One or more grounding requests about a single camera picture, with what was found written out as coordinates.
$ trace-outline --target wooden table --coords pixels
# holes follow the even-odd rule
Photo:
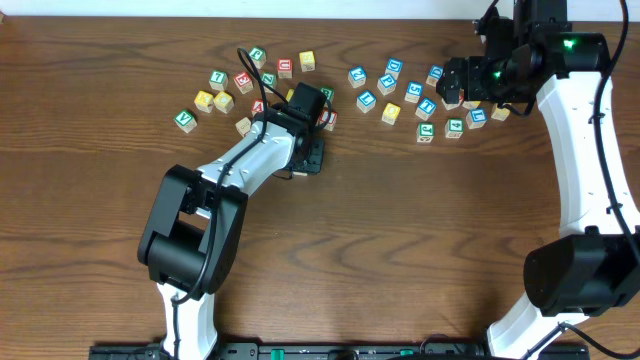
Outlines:
[[[617,24],[576,28],[617,44]],[[638,30],[614,76],[636,200]],[[558,237],[544,121],[536,111],[446,141],[446,118],[464,113],[440,106],[436,140],[418,146],[415,105],[402,100],[431,65],[482,53],[469,22],[9,17],[0,26],[0,358],[82,359],[95,343],[164,335],[160,295],[136,260],[160,180],[235,144],[234,123],[258,92],[230,84],[231,113],[197,112],[188,135],[172,118],[195,109],[213,69],[241,71],[236,48],[253,45],[268,52],[263,70],[295,59],[281,92],[299,81],[335,87],[340,115],[324,134],[319,176],[272,178],[251,198],[216,299],[221,332],[265,342],[480,336],[520,297],[525,256]],[[302,73],[297,54],[308,49],[317,70]],[[398,90],[363,115],[347,70],[363,66],[377,94],[391,56],[405,61]],[[431,87],[427,96],[437,99]],[[402,106],[393,127],[380,121],[388,101]],[[636,299],[582,328],[629,351],[639,319]]]

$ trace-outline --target white wall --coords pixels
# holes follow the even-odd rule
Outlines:
[[[7,15],[477,19],[490,0],[0,0]],[[618,0],[568,0],[572,21],[618,21]],[[632,21],[640,0],[627,0]],[[513,0],[498,3],[511,16]]]

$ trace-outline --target wood grain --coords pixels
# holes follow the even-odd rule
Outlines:
[[[615,46],[619,25],[578,24]],[[615,73],[615,117],[627,178],[640,194],[639,25]],[[220,331],[266,342],[421,341],[479,335],[522,294],[526,254],[557,239],[559,195],[538,112],[415,145],[418,118],[402,101],[432,64],[480,54],[468,22],[238,19],[7,18],[0,26],[0,358],[86,358],[101,342],[146,342],[165,332],[160,296],[136,248],[160,180],[197,167],[239,140],[228,115],[195,110],[214,68],[241,70],[236,47],[317,70],[280,80],[336,89],[317,177],[271,179],[252,197],[232,273],[218,294]],[[363,115],[347,70],[366,88],[386,60],[404,60],[398,89]],[[428,88],[427,96],[435,98]],[[402,106],[395,126],[380,121]],[[434,116],[439,131],[448,116]],[[640,304],[582,326],[619,351],[637,346]],[[594,353],[594,358],[602,355]]]

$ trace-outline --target alphabet cube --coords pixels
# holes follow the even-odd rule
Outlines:
[[[436,107],[436,103],[431,101],[431,99],[424,98],[416,109],[416,115],[422,120],[429,120],[431,115],[436,111]]]
[[[402,61],[391,58],[387,63],[387,69],[384,73],[390,74],[394,79],[398,80],[398,76],[400,76],[400,71],[402,70],[402,65],[404,65]]]
[[[418,144],[428,144],[436,136],[436,128],[430,122],[420,123],[416,131]]]
[[[473,109],[467,114],[467,127],[469,129],[478,129],[487,123],[487,112],[484,109]]]
[[[275,74],[272,74],[272,73],[262,73],[262,82],[263,82],[265,85],[269,85],[269,86],[271,86],[272,88],[274,88],[274,89],[275,89],[275,88],[276,88],[276,83],[277,83],[278,81],[277,81],[277,78],[276,78],[276,75],[275,75]],[[266,92],[270,92],[270,93],[272,93],[272,94],[273,94],[273,91],[271,91],[271,89],[269,89],[269,88],[268,88],[268,87],[266,87],[266,86],[265,86],[265,88],[264,88],[264,91],[266,91]]]
[[[227,73],[214,70],[211,74],[211,78],[209,78],[209,85],[211,85],[211,89],[213,90],[227,90],[227,85],[229,85],[229,78],[227,77]]]
[[[236,77],[233,78],[233,82],[236,83],[238,90],[240,90],[242,94],[246,94],[249,91],[253,90],[253,81],[251,81],[249,74],[247,74],[246,72],[241,72],[240,74],[236,75]]]
[[[220,91],[216,98],[213,100],[216,109],[222,111],[225,114],[228,114],[229,111],[233,108],[233,98],[231,95],[227,94],[224,91]]]
[[[367,90],[358,96],[356,105],[363,113],[366,114],[376,106],[376,97],[373,96],[371,91]]]
[[[322,111],[322,115],[318,119],[318,124],[322,124],[329,119],[329,123],[324,127],[325,130],[333,131],[333,128],[336,127],[336,120],[338,120],[338,113],[335,111],[331,112],[331,116],[329,116],[329,111],[324,109]]]
[[[349,83],[355,89],[367,82],[367,73],[362,66],[349,70]]]
[[[404,96],[404,101],[417,103],[420,100],[420,96],[422,96],[422,89],[424,86],[422,84],[411,81],[409,82],[409,87],[407,88],[407,93]]]
[[[444,69],[438,65],[433,65],[431,67],[431,71],[429,71],[429,76],[427,77],[427,84],[436,87],[438,80],[442,77],[442,73]]]
[[[462,119],[449,119],[444,130],[445,137],[457,139],[464,133],[464,122]]]
[[[176,122],[178,127],[187,134],[191,130],[195,129],[196,125],[198,125],[196,123],[196,117],[187,110],[182,110],[180,114],[173,118],[173,120]]]
[[[304,51],[300,53],[300,67],[302,72],[313,71],[316,69],[316,58],[313,51]]]
[[[320,91],[322,91],[322,93],[327,96],[327,100],[333,104],[333,95],[335,94],[335,90],[330,87],[323,87],[320,88]]]
[[[254,47],[253,49],[251,49],[251,52],[249,52],[249,56],[253,60],[254,64],[256,64],[256,67],[258,69],[261,69],[267,62],[267,52],[259,47]]]
[[[200,111],[210,113],[213,110],[213,95],[206,91],[200,91],[193,102]]]
[[[388,103],[384,108],[384,112],[382,112],[382,121],[386,122],[387,124],[393,125],[396,123],[398,115],[400,115],[400,106]]]
[[[481,103],[482,101],[465,101],[462,103],[462,107],[467,110],[473,110],[473,109],[477,109]]]
[[[242,137],[247,136],[249,131],[251,131],[251,120],[248,118],[244,118],[236,123],[236,130],[242,135]]]
[[[509,111],[509,109],[500,109],[498,104],[493,105],[493,111],[491,112],[492,119],[505,121],[509,115],[511,115],[511,111]]]
[[[386,74],[378,79],[378,90],[380,90],[383,96],[388,95],[396,89],[397,84],[398,82],[391,74]]]
[[[281,79],[291,79],[293,77],[293,60],[278,59],[278,77]]]
[[[256,116],[257,113],[263,112],[265,108],[264,105],[265,104],[262,102],[261,99],[256,99],[256,101],[253,102],[253,106],[251,107],[251,115]]]
[[[453,110],[455,108],[457,108],[458,106],[460,106],[460,104],[462,104],[462,101],[464,100],[464,96],[462,96],[462,92],[460,92],[460,97],[458,97],[458,103],[457,104],[447,104],[446,102],[444,102],[444,98],[442,98],[442,104],[444,104],[444,108],[447,110]]]

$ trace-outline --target cube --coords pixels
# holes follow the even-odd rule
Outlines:
[[[267,52],[257,46],[251,49],[249,56],[258,69],[261,69],[267,62]]]
[[[416,141],[418,144],[428,144],[436,136],[436,128],[430,122],[420,123],[416,130]]]
[[[363,113],[366,114],[376,106],[376,97],[371,93],[371,91],[367,90],[358,96],[356,105]]]
[[[180,114],[173,118],[173,120],[176,122],[178,127],[187,134],[198,125],[196,123],[196,117],[188,110],[182,110]]]
[[[236,130],[242,135],[242,137],[247,136],[249,131],[251,131],[251,120],[248,118],[244,118],[236,123]]]
[[[213,110],[213,95],[206,91],[200,91],[193,102],[200,111],[210,113]]]
[[[416,109],[416,115],[422,120],[429,120],[431,115],[436,111],[436,107],[436,103],[431,101],[431,99],[424,98]]]
[[[465,101],[462,103],[462,107],[467,110],[473,110],[473,109],[477,109],[481,103],[482,101]]]
[[[216,109],[225,114],[228,114],[229,111],[233,109],[233,98],[224,91],[220,91],[218,95],[216,95],[216,98],[213,99],[213,103],[216,106]]]
[[[451,111],[455,108],[457,108],[458,106],[460,106],[460,104],[462,104],[462,101],[464,100],[464,96],[462,96],[462,92],[460,92],[460,97],[458,97],[458,103],[457,104],[447,104],[446,102],[444,102],[444,98],[442,98],[442,104],[444,105],[444,108]]]
[[[280,79],[291,79],[293,77],[293,60],[278,59],[278,77]]]
[[[313,51],[304,51],[300,53],[300,67],[302,72],[313,71],[316,69],[316,57]]]
[[[411,81],[409,82],[409,87],[407,88],[407,93],[404,96],[404,101],[417,103],[420,100],[420,96],[422,96],[422,90],[424,86],[422,84]]]
[[[236,75],[233,78],[233,82],[236,83],[238,90],[240,90],[240,92],[243,94],[246,94],[249,91],[253,90],[253,81],[251,81],[249,74],[247,74],[246,72],[241,72],[240,74]]]
[[[400,71],[402,70],[402,65],[404,65],[402,61],[391,58],[387,63],[387,69],[384,73],[389,74],[393,76],[394,79],[398,80],[398,76],[400,76]]]
[[[278,82],[276,75],[272,74],[272,73],[262,73],[262,83],[264,83],[265,85],[269,85],[272,88],[276,88],[276,83]],[[271,89],[269,89],[268,87],[264,87],[264,91],[272,93],[273,91],[271,91]]]
[[[442,77],[442,73],[444,69],[438,65],[433,65],[431,67],[431,71],[429,71],[429,76],[427,77],[427,84],[436,87],[438,80]]]
[[[505,121],[509,115],[511,115],[511,111],[509,111],[509,109],[500,109],[498,104],[493,105],[493,110],[491,111],[492,119]]]
[[[256,116],[257,113],[263,112],[265,108],[265,104],[262,102],[262,99],[256,99],[253,102],[253,106],[251,107],[251,116]]]
[[[450,139],[457,139],[464,133],[464,122],[462,119],[449,119],[444,129],[445,137]]]
[[[388,103],[382,112],[382,121],[389,125],[393,125],[396,123],[398,115],[400,115],[400,106]]]
[[[336,120],[338,120],[338,113],[335,111],[331,112],[331,116],[329,116],[329,111],[324,109],[322,111],[322,115],[318,119],[318,125],[324,123],[329,119],[329,123],[324,127],[325,130],[333,131],[333,128],[336,127]]]
[[[469,129],[478,129],[487,123],[487,112],[483,108],[473,109],[467,114],[467,127]]]
[[[362,66],[349,70],[349,83],[355,88],[359,88],[367,82],[367,73]]]
[[[378,79],[378,90],[380,90],[383,96],[389,95],[396,89],[397,84],[398,82],[391,74],[386,74]]]
[[[214,70],[211,74],[211,77],[209,78],[209,85],[211,85],[211,89],[213,90],[227,90],[227,85],[229,85],[229,78],[227,77],[227,73]]]
[[[327,96],[327,100],[333,104],[333,95],[335,94],[335,90],[333,90],[330,87],[323,87],[323,88],[320,88],[320,91],[322,91],[322,93]]]

